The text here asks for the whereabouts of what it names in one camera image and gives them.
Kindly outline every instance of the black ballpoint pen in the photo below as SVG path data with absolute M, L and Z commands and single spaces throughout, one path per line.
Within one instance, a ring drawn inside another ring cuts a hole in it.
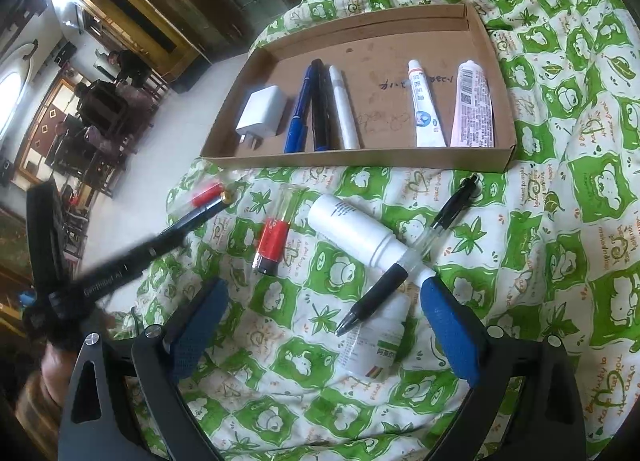
M 373 315 L 411 275 L 414 268 L 422 264 L 422 258 L 430 250 L 434 241 L 449 228 L 460 212 L 469 206 L 471 196 L 476 190 L 477 179 L 478 177 L 474 174 L 462 182 L 460 188 L 445 203 L 442 210 L 433 218 L 431 225 L 424 229 L 415 243 L 408 247 L 408 250 L 378 279 L 378 282 L 351 306 L 349 313 L 335 330 L 338 336 L 347 333 Z
M 316 58 L 311 66 L 314 67 L 314 77 L 311 85 L 311 114 L 314 132 L 314 151 L 329 150 L 329 113 L 327 98 L 327 71 L 322 60 Z

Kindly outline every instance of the cartoon print fabric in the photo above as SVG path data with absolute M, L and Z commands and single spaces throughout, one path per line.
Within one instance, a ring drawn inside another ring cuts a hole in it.
M 639 32 L 620 0 L 303 0 L 257 45 L 318 22 L 380 8 L 465 1 L 495 45 L 518 148 L 506 174 L 480 174 L 474 206 L 431 261 L 486 324 L 527 339 L 559 336 L 575 366 L 588 452 L 598 453 L 640 393 Z M 198 161 L 169 194 L 190 189 Z M 230 303 L 188 406 L 227 459 L 422 459 L 468 387 L 449 369 L 419 308 L 383 383 L 341 372 L 333 333 L 379 272 L 315 235 L 317 197 L 344 197 L 412 242 L 464 171 L 334 167 L 262 169 L 238 200 L 157 260 L 138 292 L 145 325 L 164 322 L 202 279 L 228 282 Z M 274 278 L 250 272 L 279 185 L 306 187 Z M 130 317 L 123 324 L 130 325 Z M 515 394 L 516 386 L 510 387 Z M 155 451 L 162 445 L 138 401 Z M 481 454 L 511 409 L 500 409 Z

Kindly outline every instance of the blue pen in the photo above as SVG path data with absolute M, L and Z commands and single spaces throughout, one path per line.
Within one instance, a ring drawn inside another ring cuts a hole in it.
M 305 78 L 302 81 L 302 88 L 298 95 L 298 103 L 293 113 L 293 118 L 289 124 L 289 132 L 287 133 L 287 141 L 284 144 L 284 153 L 302 152 L 305 148 L 306 140 L 306 124 L 303 117 L 309 109 L 311 101 L 311 83 L 315 75 L 314 66 L 306 68 Z

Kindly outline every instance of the white floor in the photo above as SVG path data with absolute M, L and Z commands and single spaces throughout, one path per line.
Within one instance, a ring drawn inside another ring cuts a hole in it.
M 100 195 L 94 203 L 82 270 L 164 229 L 166 195 L 199 155 L 245 61 L 246 55 L 240 55 L 214 64 L 191 91 L 171 92 L 164 99 L 138 154 L 128 159 L 113 199 Z M 107 311 L 129 311 L 139 285 L 134 281 L 116 291 Z

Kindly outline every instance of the white medicine bottle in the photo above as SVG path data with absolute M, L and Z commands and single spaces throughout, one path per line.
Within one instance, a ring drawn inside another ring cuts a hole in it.
M 368 320 L 347 333 L 338 364 L 356 378 L 384 380 L 396 360 L 410 306 L 409 297 L 396 291 Z

